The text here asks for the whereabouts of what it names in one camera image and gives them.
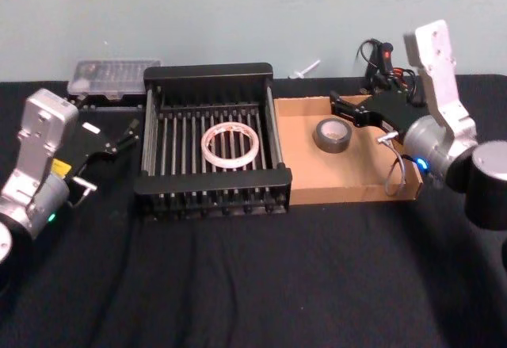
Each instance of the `cardboard tray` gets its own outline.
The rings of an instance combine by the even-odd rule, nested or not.
[[[367,96],[346,97],[359,103]],[[406,164],[406,186],[397,197],[384,192],[384,182],[395,154],[376,138],[382,130],[354,128],[349,148],[340,154],[328,154],[314,143],[312,133],[317,123],[331,115],[328,97],[278,98],[276,122],[285,164],[292,170],[291,205],[360,201],[415,200],[422,179],[417,166]],[[400,183],[397,167],[391,177],[390,191]]]

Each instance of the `gray tape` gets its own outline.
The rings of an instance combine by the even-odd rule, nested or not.
[[[322,151],[337,154],[349,146],[352,129],[343,120],[327,118],[317,124],[313,137],[315,144]]]

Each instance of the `black rack frame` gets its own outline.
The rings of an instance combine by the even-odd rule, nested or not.
[[[288,211],[292,174],[280,149],[271,65],[152,67],[145,70],[144,82],[143,157],[134,187],[144,212],[182,218]],[[205,163],[197,137],[214,120],[255,127],[261,145],[256,161],[237,170],[213,170]],[[220,148],[217,143],[220,154],[238,151],[239,137],[231,138],[236,139],[230,145],[222,140]],[[167,173],[168,151],[171,170]]]

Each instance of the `clear plastic ring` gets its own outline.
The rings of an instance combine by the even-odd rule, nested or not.
[[[241,132],[243,135],[248,136],[251,144],[250,150],[243,156],[233,159],[220,158],[219,156],[216,156],[210,151],[209,145],[218,134],[223,132]],[[211,164],[226,169],[239,168],[252,163],[257,156],[257,153],[259,152],[259,137],[251,127],[246,126],[245,124],[240,124],[239,122],[223,122],[222,124],[212,126],[204,133],[202,139],[200,140],[200,148],[204,158]]]

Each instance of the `black fabric surface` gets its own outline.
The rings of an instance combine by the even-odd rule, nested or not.
[[[24,100],[63,82],[0,84],[0,182]],[[277,97],[356,92],[354,79],[276,81]],[[459,76],[479,139],[507,139],[507,77]],[[135,115],[83,119],[111,135]],[[36,241],[2,300],[0,346],[507,346],[507,234],[469,223],[463,197],[292,207],[287,215],[141,223],[139,149]]]

